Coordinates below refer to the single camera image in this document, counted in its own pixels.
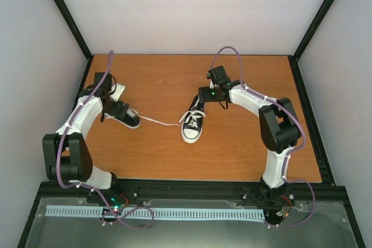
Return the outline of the black canvas sneaker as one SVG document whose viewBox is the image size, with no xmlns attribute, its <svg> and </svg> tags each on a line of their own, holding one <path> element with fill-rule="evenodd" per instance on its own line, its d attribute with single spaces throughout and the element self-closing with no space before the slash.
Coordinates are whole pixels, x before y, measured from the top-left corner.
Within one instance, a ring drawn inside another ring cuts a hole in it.
<svg viewBox="0 0 372 248">
<path fill-rule="evenodd" d="M 205 116 L 204 105 L 199 103 L 199 96 L 196 95 L 189 109 L 179 120 L 181 137 L 186 143 L 195 143 L 200 138 Z"/>
<path fill-rule="evenodd" d="M 128 109 L 126 111 L 125 115 L 123 115 L 123 116 L 115 117 L 115 116 L 111 116 L 111 115 L 106 113 L 105 117 L 108 118 L 108 119 L 112 119 L 114 121 L 117 121 L 118 123 L 124 125 L 125 127 L 129 128 L 129 129 L 132 129 L 132 130 L 137 129 L 141 124 L 140 118 L 133 111 L 133 109 Z"/>
</svg>

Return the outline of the white shoelace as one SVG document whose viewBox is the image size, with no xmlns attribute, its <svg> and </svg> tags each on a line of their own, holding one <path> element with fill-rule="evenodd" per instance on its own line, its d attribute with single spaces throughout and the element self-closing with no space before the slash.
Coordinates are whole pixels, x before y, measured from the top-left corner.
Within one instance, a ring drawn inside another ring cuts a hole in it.
<svg viewBox="0 0 372 248">
<path fill-rule="evenodd" d="M 200 103 L 199 96 L 194 97 L 189 110 L 179 120 L 183 132 L 190 130 L 200 133 L 202 131 L 203 118 L 206 116 L 204 108 L 205 105 Z"/>
</svg>

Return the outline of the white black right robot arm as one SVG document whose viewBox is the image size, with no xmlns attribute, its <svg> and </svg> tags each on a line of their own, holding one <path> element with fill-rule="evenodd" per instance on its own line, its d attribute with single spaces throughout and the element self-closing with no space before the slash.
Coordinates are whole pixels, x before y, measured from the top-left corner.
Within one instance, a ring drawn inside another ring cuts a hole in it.
<svg viewBox="0 0 372 248">
<path fill-rule="evenodd" d="M 268 190 L 285 184 L 288 160 L 305 132 L 290 99 L 271 98 L 249 88 L 239 80 L 231 81 L 223 66 L 210 69 L 208 87 L 199 88 L 201 102 L 219 102 L 243 107 L 259 119 L 260 134 L 267 148 L 262 181 Z"/>
</svg>

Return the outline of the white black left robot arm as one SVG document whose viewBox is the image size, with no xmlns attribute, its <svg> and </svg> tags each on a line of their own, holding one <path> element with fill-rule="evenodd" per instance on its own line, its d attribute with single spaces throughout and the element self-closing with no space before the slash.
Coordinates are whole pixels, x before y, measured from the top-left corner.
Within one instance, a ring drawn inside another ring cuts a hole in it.
<svg viewBox="0 0 372 248">
<path fill-rule="evenodd" d="M 86 144 L 86 137 L 97 117 L 103 122 L 110 117 L 122 122 L 128 116 L 129 104 L 119 99 L 125 86 L 112 84 L 115 78 L 109 73 L 98 72 L 94 83 L 84 88 L 67 121 L 53 134 L 42 139 L 46 175 L 50 181 L 86 185 L 100 189 L 108 203 L 120 199 L 121 189 L 113 183 L 114 173 L 94 166 Z"/>
</svg>

